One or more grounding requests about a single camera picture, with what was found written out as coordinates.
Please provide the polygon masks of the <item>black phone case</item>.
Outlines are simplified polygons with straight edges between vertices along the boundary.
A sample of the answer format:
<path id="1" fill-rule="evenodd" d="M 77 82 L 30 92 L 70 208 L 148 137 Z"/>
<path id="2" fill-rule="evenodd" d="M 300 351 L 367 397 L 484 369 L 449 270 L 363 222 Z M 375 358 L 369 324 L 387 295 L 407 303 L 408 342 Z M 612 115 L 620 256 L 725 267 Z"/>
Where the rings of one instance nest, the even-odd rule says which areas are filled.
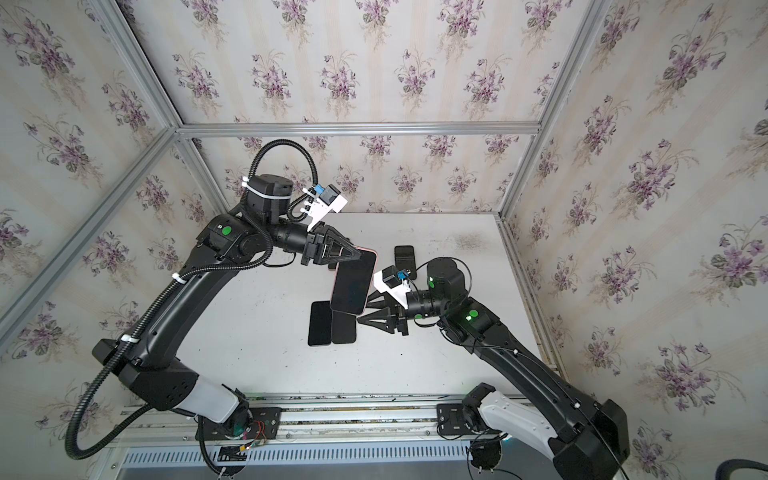
<path id="1" fill-rule="evenodd" d="M 334 345 L 353 344 L 357 340 L 357 317 L 343 312 L 332 312 L 331 341 Z"/>

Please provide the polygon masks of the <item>black phone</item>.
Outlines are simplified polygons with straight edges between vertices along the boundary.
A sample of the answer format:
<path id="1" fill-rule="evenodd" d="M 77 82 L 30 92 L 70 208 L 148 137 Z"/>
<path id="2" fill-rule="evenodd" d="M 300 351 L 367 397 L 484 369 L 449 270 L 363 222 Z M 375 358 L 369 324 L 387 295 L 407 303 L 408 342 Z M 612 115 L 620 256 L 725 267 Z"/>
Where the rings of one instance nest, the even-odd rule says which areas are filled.
<path id="1" fill-rule="evenodd" d="M 333 313 L 329 301 L 313 302 L 310 309 L 307 344 L 310 347 L 332 343 Z"/>
<path id="2" fill-rule="evenodd" d="M 406 274 L 410 280 L 417 279 L 417 264 L 415 249 L 412 245 L 397 245 L 394 247 L 395 267 L 398 272 Z"/>

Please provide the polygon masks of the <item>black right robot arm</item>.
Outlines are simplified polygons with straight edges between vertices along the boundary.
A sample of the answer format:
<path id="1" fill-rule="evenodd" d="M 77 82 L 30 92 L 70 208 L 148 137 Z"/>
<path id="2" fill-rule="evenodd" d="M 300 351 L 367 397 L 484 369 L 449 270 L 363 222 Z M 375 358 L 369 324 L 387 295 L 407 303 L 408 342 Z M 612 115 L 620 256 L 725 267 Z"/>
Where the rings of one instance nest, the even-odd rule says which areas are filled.
<path id="1" fill-rule="evenodd" d="M 614 401 L 599 402 L 536 358 L 501 318 L 470 294 L 468 272 L 454 257 L 425 263 L 426 286 L 390 266 L 373 273 L 362 325 L 387 333 L 432 318 L 447 341 L 493 367 L 527 400 L 521 405 L 481 383 L 463 399 L 465 422 L 479 435 L 500 433 L 550 460 L 563 479 L 624 479 L 628 419 Z"/>

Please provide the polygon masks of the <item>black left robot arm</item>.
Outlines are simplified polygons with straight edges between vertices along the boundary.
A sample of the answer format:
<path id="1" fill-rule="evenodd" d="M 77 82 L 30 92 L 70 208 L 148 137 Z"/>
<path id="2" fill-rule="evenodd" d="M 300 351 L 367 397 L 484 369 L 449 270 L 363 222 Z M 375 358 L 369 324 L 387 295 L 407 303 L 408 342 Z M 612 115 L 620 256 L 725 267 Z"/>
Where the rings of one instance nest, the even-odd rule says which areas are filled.
<path id="1" fill-rule="evenodd" d="M 334 185 L 314 185 L 299 202 L 304 220 L 292 221 L 290 180 L 255 175 L 242 180 L 244 196 L 216 216 L 196 238 L 180 272 L 120 339 L 102 340 L 93 355 L 103 369 L 96 391 L 115 375 L 158 411 L 180 410 L 237 434 L 248 422 L 245 397 L 185 366 L 177 352 L 215 296 L 240 272 L 263 266 L 275 250 L 296 254 L 301 264 L 327 265 L 360 258 L 349 239 L 324 223 L 347 204 Z"/>

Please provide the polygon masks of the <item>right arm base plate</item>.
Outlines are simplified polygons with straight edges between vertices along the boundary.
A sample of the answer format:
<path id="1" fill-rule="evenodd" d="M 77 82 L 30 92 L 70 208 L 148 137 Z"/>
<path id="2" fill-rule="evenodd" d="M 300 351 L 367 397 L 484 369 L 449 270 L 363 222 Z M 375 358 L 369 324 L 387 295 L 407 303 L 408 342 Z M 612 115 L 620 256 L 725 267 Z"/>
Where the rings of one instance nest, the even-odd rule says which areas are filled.
<path id="1" fill-rule="evenodd" d="M 497 435 L 498 431 L 488 428 L 479 418 L 465 411 L 461 403 L 439 403 L 436 405 L 437 434 L 445 440 L 458 440 L 470 435 Z"/>

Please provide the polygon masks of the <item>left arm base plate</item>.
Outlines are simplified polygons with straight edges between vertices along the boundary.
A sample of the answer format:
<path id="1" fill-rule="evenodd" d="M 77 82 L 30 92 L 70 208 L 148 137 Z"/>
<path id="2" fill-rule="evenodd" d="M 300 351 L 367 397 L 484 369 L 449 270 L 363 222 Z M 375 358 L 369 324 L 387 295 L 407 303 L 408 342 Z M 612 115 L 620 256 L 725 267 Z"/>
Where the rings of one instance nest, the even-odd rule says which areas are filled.
<path id="1" fill-rule="evenodd" d="M 273 440 L 277 437 L 283 410 L 280 407 L 250 407 L 246 413 L 240 409 L 234 419 L 224 424 L 206 420 L 195 439 L 204 441 L 253 441 Z"/>

